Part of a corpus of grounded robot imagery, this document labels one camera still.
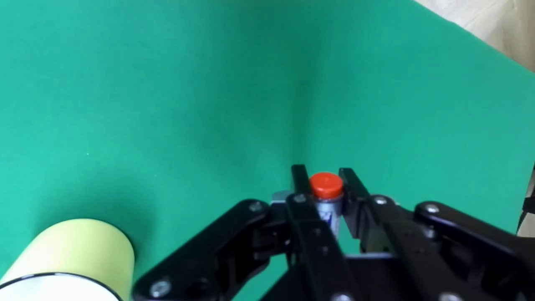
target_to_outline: small bottle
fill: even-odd
[[[318,198],[317,208],[320,218],[330,224],[334,234],[337,236],[340,229],[339,219],[342,216],[345,194],[344,179],[332,173],[320,173],[312,178],[312,188],[315,196]]]

